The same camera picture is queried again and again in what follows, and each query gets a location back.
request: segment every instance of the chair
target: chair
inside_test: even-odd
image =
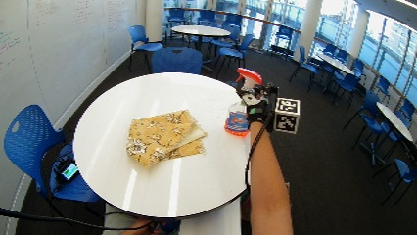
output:
[[[406,186],[406,189],[404,190],[400,198],[394,201],[394,203],[397,204],[400,202],[400,200],[402,199],[409,187],[412,186],[412,184],[417,178],[417,169],[410,170],[408,164],[402,160],[400,160],[398,158],[394,158],[393,162],[386,167],[384,167],[373,175],[373,177],[376,177],[382,171],[385,171],[393,165],[396,166],[396,173],[388,178],[388,180],[390,180],[396,175],[398,175],[398,183],[396,184],[396,186],[390,190],[388,197],[382,200],[381,205],[388,201],[388,199],[393,195],[396,189],[398,188],[401,182],[404,182],[405,184],[408,184],[408,186]]]
[[[342,129],[345,129],[348,127],[348,125],[350,124],[354,117],[357,117],[357,115],[362,114],[364,111],[366,111],[372,115],[373,118],[377,117],[377,115],[378,115],[377,102],[380,102],[378,95],[373,91],[368,90],[364,105],[361,106],[358,111],[354,113],[354,115],[353,115],[352,119],[348,121],[348,123],[342,126]]]
[[[274,45],[270,46],[270,50],[277,52],[277,49],[278,49],[277,45],[278,45],[280,40],[286,40],[286,48],[284,50],[285,60],[288,58],[289,45],[290,45],[290,41],[292,41],[292,33],[293,33],[293,29],[288,26],[281,25],[278,27],[277,33],[274,35],[274,37],[276,37]]]
[[[202,54],[188,47],[165,47],[152,56],[152,73],[186,72],[201,73]]]
[[[233,48],[238,44],[240,26],[232,24],[224,24],[221,27],[230,32],[230,35],[225,39],[213,39],[209,42],[208,55],[210,54],[210,48],[214,47],[214,56],[217,56],[218,48]]]
[[[350,95],[349,95],[349,105],[348,105],[348,109],[346,109],[346,110],[349,110],[350,103],[352,103],[352,100],[353,100],[353,92],[356,91],[356,86],[357,86],[357,83],[360,82],[360,78],[356,77],[353,74],[348,73],[342,80],[341,79],[334,79],[333,82],[337,84],[337,89],[336,89],[336,92],[334,92],[334,97],[333,97],[332,103],[334,104],[334,101],[336,101],[336,98],[337,98],[338,89],[341,88],[342,89],[342,93],[338,96],[338,99],[341,99],[341,96],[344,95],[345,91],[350,92]]]
[[[168,23],[169,28],[172,28],[172,24],[185,24],[185,10],[182,8],[169,8],[169,16],[168,16]]]
[[[385,95],[382,101],[384,101],[385,98],[388,97],[388,103],[389,103],[389,92],[388,92],[389,81],[388,81],[382,76],[380,76],[380,80],[378,80],[378,84],[376,85],[376,88],[378,88],[377,94],[378,94],[380,91],[381,91],[382,94]]]
[[[216,23],[216,11],[200,10],[200,16],[197,17],[197,24],[201,24],[201,22]]]
[[[333,57],[333,54],[334,54],[334,52],[336,52],[336,49],[337,49],[337,47],[336,47],[333,44],[329,43],[329,44],[326,45],[326,47],[325,47],[322,53],[324,53],[325,55]]]
[[[72,181],[62,181],[56,175],[55,171],[60,164],[68,158],[74,158],[72,143],[64,146],[53,162],[49,188],[47,188],[43,180],[43,157],[49,150],[62,145],[64,142],[64,132],[62,130],[55,131],[41,107],[39,105],[27,106],[8,127],[4,137],[4,150],[12,163],[33,179],[37,193],[61,216],[61,212],[52,203],[55,199],[85,203],[96,202],[100,199],[80,175],[74,176]]]
[[[313,85],[313,82],[314,82],[314,75],[317,74],[317,71],[318,71],[318,70],[317,70],[317,68],[316,68],[312,64],[306,63],[306,59],[305,59],[305,47],[300,45],[298,48],[300,48],[300,61],[298,61],[298,66],[297,66],[294,72],[292,73],[292,75],[290,75],[290,77],[289,77],[289,82],[290,82],[292,78],[297,75],[297,73],[298,73],[298,71],[300,71],[301,68],[305,69],[305,70],[308,70],[308,71],[310,72],[310,83],[309,83],[309,89],[308,89],[308,91],[310,91],[310,88],[312,88],[312,85]]]
[[[233,13],[228,13],[225,15],[225,20],[224,20],[222,24],[232,24],[232,25],[237,25],[238,27],[241,27],[242,16],[233,14]]]
[[[217,65],[217,62],[218,62],[221,56],[224,56],[224,59],[222,59],[221,66],[218,68],[218,72],[217,72],[216,77],[220,74],[225,58],[229,59],[229,63],[230,63],[232,59],[237,60],[237,67],[241,67],[240,62],[242,61],[244,62],[244,68],[246,67],[245,55],[246,55],[246,51],[248,51],[248,48],[249,48],[249,45],[250,45],[250,42],[253,41],[253,39],[254,39],[254,35],[246,34],[244,39],[242,39],[241,44],[237,46],[236,49],[225,48],[225,47],[220,48],[218,57],[217,57],[217,61],[216,61],[214,66]]]
[[[334,58],[340,60],[342,63],[346,63],[348,56],[349,56],[349,53],[345,50],[338,49],[337,54],[334,55]]]
[[[408,121],[410,122],[413,120],[413,114],[416,111],[416,107],[413,103],[408,100],[404,99],[402,106],[398,110],[394,111],[398,117],[405,117]]]
[[[404,116],[398,116],[400,120],[402,121],[404,125],[406,128],[410,127],[410,122],[408,121],[408,119]],[[394,129],[390,128],[389,124],[382,122],[381,123],[381,128],[384,133],[388,135],[388,138],[390,139],[390,141],[393,142],[386,155],[384,156],[384,159],[388,158],[398,144],[398,142],[402,140],[402,135],[401,133],[398,133]]]
[[[154,52],[160,50],[164,46],[160,43],[148,43],[149,39],[146,38],[145,28],[141,25],[130,26],[129,33],[132,37],[129,71],[132,71],[132,54],[134,52],[144,52],[145,62],[150,71],[146,52]]]
[[[377,157],[378,139],[380,139],[380,136],[382,134],[382,128],[381,128],[378,122],[376,121],[376,118],[377,118],[377,115],[378,115],[377,102],[380,102],[378,95],[376,93],[373,93],[372,91],[366,91],[364,106],[361,107],[361,109],[358,110],[358,112],[354,114],[354,116],[350,119],[350,121],[352,121],[353,118],[357,115],[360,115],[361,119],[364,120],[364,126],[362,126],[361,132],[360,132],[360,134],[357,136],[357,139],[354,141],[354,144],[352,146],[352,150],[357,146],[357,143],[358,143],[358,141],[361,139],[362,133],[364,133],[364,131],[366,129],[370,130],[370,134],[366,137],[366,140],[369,139],[369,137],[373,134],[377,135],[374,142],[370,144],[370,150],[369,150],[372,152],[372,154],[373,154],[372,165],[376,165],[377,159],[381,161],[381,159]]]

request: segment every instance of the bottle label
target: bottle label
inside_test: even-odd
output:
[[[229,112],[229,119],[226,120],[226,129],[236,132],[248,131],[246,113]]]

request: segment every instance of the human arm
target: human arm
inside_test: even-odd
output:
[[[250,144],[262,124],[250,124]],[[293,234],[289,195],[285,181],[265,131],[250,159],[250,224],[252,234]]]

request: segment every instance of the floor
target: floor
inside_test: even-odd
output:
[[[181,39],[168,40],[165,46],[186,46],[186,42]],[[373,174],[384,166],[370,165],[370,156],[364,148],[356,147],[352,150],[362,127],[361,119],[356,118],[346,129],[341,129],[362,104],[362,96],[354,94],[352,107],[346,111],[346,94],[336,104],[332,104],[333,96],[330,92],[324,94],[324,88],[318,83],[308,92],[309,75],[305,71],[300,71],[292,82],[288,81],[297,66],[292,60],[285,61],[277,55],[253,50],[248,52],[246,58],[246,68],[256,71],[266,82],[278,86],[278,96],[301,101],[297,134],[276,131],[270,134],[285,181],[289,182],[294,234],[413,234],[417,210],[416,187],[410,188],[398,204],[393,203],[396,194],[392,200],[380,205],[389,193],[386,179],[392,170],[374,178]],[[85,108],[106,89],[149,73],[140,54],[134,54],[132,72],[128,66],[129,60],[98,85],[64,129],[76,130]],[[236,69],[236,63],[230,62],[230,66],[225,66],[218,73],[217,79],[224,82],[234,80]],[[217,70],[202,70],[202,75],[214,77],[216,72]],[[389,147],[390,143],[386,142],[380,153],[385,153]],[[393,156],[409,162],[401,147],[396,148]],[[57,204],[68,217],[92,224],[102,224],[102,218],[94,217],[84,204],[64,201]],[[97,202],[90,207],[97,212],[104,212],[104,202]],[[51,215],[49,207],[36,194],[33,185],[28,191],[23,212]],[[68,223],[20,220],[16,234],[93,235],[101,234],[101,231]],[[242,234],[250,234],[250,225],[246,222],[242,222]]]

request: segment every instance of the round table top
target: round table top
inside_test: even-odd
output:
[[[81,176],[117,208],[156,217],[182,217],[230,202],[245,190],[249,135],[224,131],[233,87],[200,75],[168,72],[133,78],[104,92],[78,122],[74,154]],[[189,110],[208,133],[206,152],[161,161],[149,169],[126,153],[133,119]]]
[[[402,136],[409,141],[413,142],[413,136],[412,136],[406,126],[404,125],[401,119],[397,117],[397,115],[393,113],[393,111],[389,109],[389,107],[386,107],[384,104],[377,102],[377,106],[378,106],[378,109],[382,112],[384,116],[388,118],[388,121],[390,122],[390,124],[397,129],[397,131],[402,134]]]
[[[224,30],[218,27],[202,25],[178,25],[172,27],[170,30],[189,35],[200,35],[209,37],[225,37],[230,35],[230,32],[228,30]]]
[[[325,55],[322,53],[318,53],[317,55],[318,55],[318,57],[321,59],[324,59],[338,70],[341,70],[341,71],[344,71],[346,73],[353,74],[352,69],[338,59],[336,59],[336,58],[333,58],[333,57],[330,57],[330,56],[328,56],[328,55]]]

